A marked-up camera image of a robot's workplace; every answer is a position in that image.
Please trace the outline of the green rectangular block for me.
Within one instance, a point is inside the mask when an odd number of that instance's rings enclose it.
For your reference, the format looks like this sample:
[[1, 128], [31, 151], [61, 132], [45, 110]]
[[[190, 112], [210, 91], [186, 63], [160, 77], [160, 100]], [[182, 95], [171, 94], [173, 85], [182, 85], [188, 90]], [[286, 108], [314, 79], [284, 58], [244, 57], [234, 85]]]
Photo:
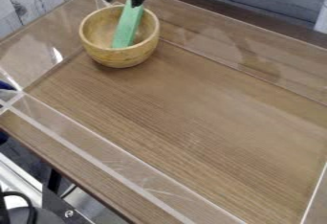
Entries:
[[127, 0], [115, 29], [111, 47], [127, 48], [133, 45], [136, 30], [143, 15], [143, 5], [135, 6], [133, 0]]

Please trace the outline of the light wooden bowl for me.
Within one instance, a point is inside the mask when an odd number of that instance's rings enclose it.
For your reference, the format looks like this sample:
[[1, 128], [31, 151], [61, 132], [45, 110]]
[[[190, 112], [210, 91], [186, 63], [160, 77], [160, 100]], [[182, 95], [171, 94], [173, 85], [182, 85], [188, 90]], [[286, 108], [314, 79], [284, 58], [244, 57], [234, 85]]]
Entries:
[[133, 45], [112, 49], [112, 39], [123, 6], [113, 5], [89, 13], [79, 25], [79, 38], [88, 56], [101, 65], [127, 68], [144, 62], [153, 54], [160, 38], [160, 21], [145, 9], [135, 33]]

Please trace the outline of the black table leg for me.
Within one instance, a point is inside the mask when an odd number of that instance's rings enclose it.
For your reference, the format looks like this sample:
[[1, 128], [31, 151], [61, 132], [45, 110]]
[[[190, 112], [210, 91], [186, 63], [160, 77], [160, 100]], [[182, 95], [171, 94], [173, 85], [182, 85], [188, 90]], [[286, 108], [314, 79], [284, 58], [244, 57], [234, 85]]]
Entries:
[[60, 189], [61, 184], [61, 175], [60, 173], [53, 169], [49, 172], [48, 181], [47, 181], [47, 188], [53, 192], [57, 193]]

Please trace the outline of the black metal base plate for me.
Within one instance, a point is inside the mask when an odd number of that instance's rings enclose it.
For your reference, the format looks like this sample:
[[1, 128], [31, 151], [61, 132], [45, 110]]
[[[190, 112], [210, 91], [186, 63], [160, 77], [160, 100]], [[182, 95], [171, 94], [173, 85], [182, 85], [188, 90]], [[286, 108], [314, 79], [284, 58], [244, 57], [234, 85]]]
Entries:
[[43, 187], [43, 208], [51, 211], [64, 224], [95, 224], [47, 187]]

